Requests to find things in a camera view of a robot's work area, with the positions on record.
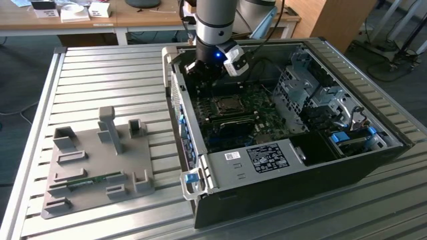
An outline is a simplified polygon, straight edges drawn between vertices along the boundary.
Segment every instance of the table leg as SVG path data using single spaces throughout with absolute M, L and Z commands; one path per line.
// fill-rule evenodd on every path
M 116 27 L 115 28 L 115 35 L 117 37 L 119 46 L 128 45 L 127 32 L 128 32 L 128 28 L 127 27 Z
M 427 40 L 424 41 L 424 43 L 421 44 L 421 46 L 416 50 L 416 54 L 421 54 L 425 51 L 425 49 L 427 49 Z
M 291 21 L 284 24 L 281 37 L 280 37 L 281 39 L 289 39 L 292 37 L 295 26 L 296 26 L 296 21 Z

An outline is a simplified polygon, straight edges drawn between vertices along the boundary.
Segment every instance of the white sticker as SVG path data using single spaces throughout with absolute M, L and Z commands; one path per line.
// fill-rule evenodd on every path
M 225 155 L 225 159 L 227 160 L 232 160 L 232 159 L 239 159 L 240 158 L 240 154 L 239 154 L 237 151 L 225 153 L 224 155 Z
M 113 26 L 112 23 L 93 23 L 93 27 L 105 27 L 105 26 Z

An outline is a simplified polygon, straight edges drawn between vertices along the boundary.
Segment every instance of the blue latch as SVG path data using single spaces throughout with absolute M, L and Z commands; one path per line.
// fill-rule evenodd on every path
M 199 175 L 197 173 L 188 173 L 185 175 L 185 183 L 187 184 L 192 184 L 192 183 L 196 183 L 199 182 Z
M 343 132 L 343 131 L 335 132 L 335 133 L 332 134 L 331 138 L 332 138 L 332 140 L 333 140 L 335 143 L 339 143 L 339 142 L 341 142 L 341 141 L 349 140 L 349 137 L 348 137 L 347 133 Z
M 185 118 L 184 115 L 181 114 L 179 117 L 179 124 L 184 124 L 185 123 Z
M 367 130 L 368 130 L 368 133 L 369 133 L 371 135 L 376 134 L 376 129 L 375 129 L 375 127 L 369 126 L 369 127 L 367 128 Z

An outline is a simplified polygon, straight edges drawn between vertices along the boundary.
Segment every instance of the aluminum table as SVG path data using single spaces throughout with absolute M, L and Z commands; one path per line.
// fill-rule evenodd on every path
M 408 112 L 317 38 L 311 43 L 416 146 L 357 184 L 204 229 L 193 229 L 163 86 L 167 44 L 59 48 L 12 189 L 0 239 L 427 239 L 427 131 Z M 52 219 L 42 197 L 55 128 L 97 128 L 97 108 L 115 124 L 147 123 L 152 195 Z

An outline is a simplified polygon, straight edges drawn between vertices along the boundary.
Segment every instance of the motherboard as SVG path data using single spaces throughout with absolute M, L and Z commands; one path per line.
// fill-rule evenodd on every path
M 291 134 L 272 92 L 261 84 L 244 86 L 239 94 L 197 97 L 192 105 L 209 153 L 268 143 Z

